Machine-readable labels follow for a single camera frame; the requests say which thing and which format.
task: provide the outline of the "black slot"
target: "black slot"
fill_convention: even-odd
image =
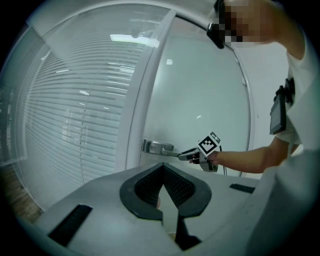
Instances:
[[[250,193],[250,194],[252,194],[255,191],[255,187],[240,185],[237,183],[231,184],[230,188],[235,189],[235,190],[240,190],[242,192],[246,192],[246,193]]]
[[[58,244],[66,247],[92,208],[79,204],[67,217],[49,234],[49,237]]]
[[[196,236],[188,234],[185,220],[180,216],[178,217],[178,225],[176,227],[175,242],[184,251],[201,243],[201,240]]]

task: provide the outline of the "door handle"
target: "door handle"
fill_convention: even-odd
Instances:
[[[144,139],[142,144],[142,151],[149,154],[178,157],[180,153],[174,152],[174,145],[166,142],[156,140]]]

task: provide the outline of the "forearm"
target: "forearm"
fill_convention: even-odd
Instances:
[[[268,150],[265,146],[245,152],[222,151],[216,154],[215,161],[239,172],[260,174],[268,165]]]

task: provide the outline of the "white t-shirt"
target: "white t-shirt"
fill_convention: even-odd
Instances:
[[[293,77],[294,79],[295,96],[293,97],[293,104],[302,97],[305,91],[314,82],[320,69],[317,53],[304,32],[303,35],[305,45],[303,58],[299,60],[290,53],[286,53],[289,63],[288,78]],[[291,104],[285,103],[285,110],[287,112],[290,108]],[[296,145],[301,144],[300,138],[288,116],[286,117],[286,129],[275,136],[288,143],[292,141]]]

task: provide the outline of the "door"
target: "door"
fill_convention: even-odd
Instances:
[[[247,88],[234,52],[218,49],[203,29],[176,17],[157,70],[144,139],[172,144],[181,153],[214,131],[223,151],[246,151],[249,127]],[[176,157],[141,152],[140,165],[158,162],[201,170]]]

